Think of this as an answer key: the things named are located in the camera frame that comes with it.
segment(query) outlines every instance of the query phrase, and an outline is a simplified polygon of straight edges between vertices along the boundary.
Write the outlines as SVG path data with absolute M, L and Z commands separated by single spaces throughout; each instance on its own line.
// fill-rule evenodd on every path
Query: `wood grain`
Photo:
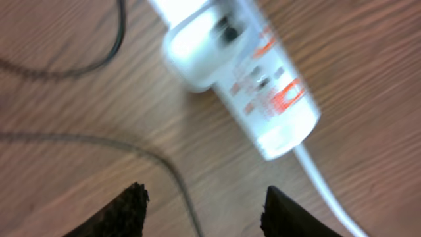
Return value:
M 371 236 L 421 227 L 421 2 L 260 0 L 323 114 L 306 140 L 344 208 Z M 65 70 L 103 56 L 115 2 L 0 1 L 0 57 Z M 128 35 L 106 68 L 65 82 L 0 71 L 0 130 L 126 140 L 170 157 L 206 236 L 262 236 L 275 185 L 338 233 L 292 154 L 264 162 L 213 92 L 190 94 L 161 57 L 166 26 L 128 1 Z M 151 198 L 145 236 L 193 236 L 173 181 L 132 155 L 78 144 L 0 144 L 0 236 L 60 236 L 132 182 Z

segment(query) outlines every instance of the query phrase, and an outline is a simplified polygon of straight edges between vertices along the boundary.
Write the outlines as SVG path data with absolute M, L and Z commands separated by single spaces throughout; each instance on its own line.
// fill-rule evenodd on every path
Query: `white power cord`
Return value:
M 305 149 L 303 144 L 299 144 L 294 148 L 294 154 L 298 158 L 304 171 L 309 176 L 314 187 L 316 187 L 318 193 L 322 196 L 330 210 L 335 214 L 339 221 L 345 226 L 345 228 L 356 237 L 368 237 L 368 235 L 354 222 L 352 218 L 348 216 L 341 204 L 336 200 L 334 194 L 329 189 L 328 184 L 324 181 L 322 175 L 311 159 L 310 154 Z

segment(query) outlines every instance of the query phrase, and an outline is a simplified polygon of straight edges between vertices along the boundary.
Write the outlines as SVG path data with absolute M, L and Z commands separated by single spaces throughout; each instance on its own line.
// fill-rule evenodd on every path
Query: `black cable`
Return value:
M 118 12 L 119 12 L 119 19 L 120 19 L 117 37 L 110 52 L 103 59 L 100 59 L 83 68 L 70 69 L 70 70 L 62 71 L 62 72 L 49 72 L 45 70 L 26 68 L 24 66 L 14 64 L 8 60 L 0 59 L 0 69 L 9 71 L 15 74 L 19 74 L 27 78 L 61 79 L 61 78 L 69 78 L 69 77 L 77 78 L 86 73 L 89 73 L 98 68 L 101 68 L 102 66 L 105 66 L 116 56 L 116 54 L 118 53 L 118 50 L 120 50 L 121 45 L 123 44 L 124 35 L 126 33 L 126 2 L 125 0 L 117 0 L 117 5 L 118 5 Z
M 0 142 L 76 142 L 83 144 L 100 145 L 107 148 L 118 149 L 134 153 L 137 158 L 146 157 L 152 161 L 156 161 L 162 165 L 172 175 L 176 181 L 178 188 L 183 196 L 184 203 L 189 211 L 191 222 L 196 231 L 197 237 L 203 237 L 203 231 L 199 222 L 199 218 L 194 209 L 193 202 L 190 198 L 187 186 L 178 172 L 177 168 L 167 159 L 156 155 L 150 151 L 142 149 L 136 145 L 126 142 L 113 140 L 109 138 L 101 138 L 97 136 L 80 135 L 80 134 L 44 134 L 44 133 L 14 133 L 14 132 L 0 132 Z

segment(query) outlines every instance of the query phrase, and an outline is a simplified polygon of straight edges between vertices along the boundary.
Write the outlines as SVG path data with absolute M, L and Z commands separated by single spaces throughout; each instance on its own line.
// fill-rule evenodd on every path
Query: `wooden floor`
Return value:
M 320 105 L 305 144 L 332 190 L 371 236 L 421 232 L 421 1 L 261 0 Z M 64 70 L 103 56 L 113 0 L 1 0 L 0 57 Z M 292 154 L 265 162 L 212 91 L 191 94 L 166 69 L 166 26 L 128 1 L 128 33 L 106 68 L 31 81 L 0 70 L 0 130 L 106 136 L 163 153 L 186 179 L 205 236 L 262 236 L 276 185 L 349 236 Z M 145 236 L 194 236 L 160 167 L 80 144 L 0 144 L 0 236 L 60 236 L 132 182 L 151 202 Z

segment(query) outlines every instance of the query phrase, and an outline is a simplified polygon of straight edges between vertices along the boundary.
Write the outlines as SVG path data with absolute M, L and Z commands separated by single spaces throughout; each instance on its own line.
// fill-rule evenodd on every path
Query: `white power strip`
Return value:
M 213 88 L 266 160 L 294 149 L 336 217 L 367 236 L 346 214 L 301 142 L 320 112 L 301 75 L 252 0 L 154 0 L 169 25 L 168 66 L 194 92 Z

